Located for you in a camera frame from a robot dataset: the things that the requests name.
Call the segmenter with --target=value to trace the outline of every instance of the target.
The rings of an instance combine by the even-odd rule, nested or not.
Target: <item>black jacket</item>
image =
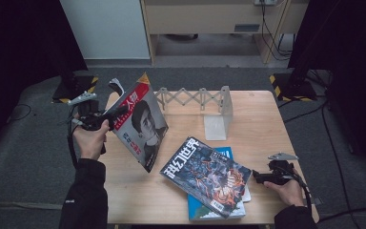
[[[59,228],[107,227],[109,208],[105,179],[103,163],[79,159],[75,181],[62,206]]]
[[[91,159],[79,159],[75,182],[62,207],[59,228],[106,228],[108,196],[104,189],[106,167]],[[317,228],[308,208],[290,206],[274,217],[276,229]]]

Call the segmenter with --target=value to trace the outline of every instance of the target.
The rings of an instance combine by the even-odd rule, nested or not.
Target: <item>expandable book rack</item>
[[[172,93],[166,88],[161,88],[155,93],[155,96],[162,104],[163,111],[165,111],[165,105],[172,101],[178,102],[182,106],[192,101],[197,102],[200,105],[200,111],[205,111],[208,103],[216,103],[219,114],[204,114],[205,136],[207,140],[227,139],[229,125],[234,116],[233,102],[228,86],[223,86],[215,94],[210,93],[205,88],[199,89],[198,92],[189,92],[185,88],[181,88]]]

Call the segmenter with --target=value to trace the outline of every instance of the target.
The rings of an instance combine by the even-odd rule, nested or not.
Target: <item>hand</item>
[[[302,200],[302,189],[296,180],[291,179],[283,185],[277,185],[269,181],[265,181],[263,184],[267,188],[275,190],[280,195],[281,200],[286,204],[304,206],[304,202]]]
[[[102,126],[97,131],[86,131],[82,127],[76,127],[73,136],[78,143],[81,158],[97,160],[106,142],[106,132],[110,129],[109,120],[104,120]]]

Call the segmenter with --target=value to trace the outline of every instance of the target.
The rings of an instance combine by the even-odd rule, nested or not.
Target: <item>barcode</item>
[[[211,201],[212,207],[216,208],[219,212],[224,210],[224,205],[220,204],[219,202],[215,201],[214,199]]]

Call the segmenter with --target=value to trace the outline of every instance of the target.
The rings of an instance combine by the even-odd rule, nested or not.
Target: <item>book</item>
[[[226,219],[241,200],[252,170],[189,136],[160,174]]]
[[[234,159],[234,155],[231,147],[216,147],[215,148],[220,154]],[[245,192],[249,190],[248,186],[245,187]],[[190,194],[187,194],[188,206],[189,206],[189,220],[210,220],[210,219],[224,219],[210,208],[204,206],[200,201]],[[245,205],[243,204],[243,195],[241,200],[236,204],[234,210],[228,216],[228,219],[243,218],[246,216]]]
[[[123,106],[127,106],[127,112],[114,119],[112,131],[150,173],[169,127],[146,73],[106,113]]]

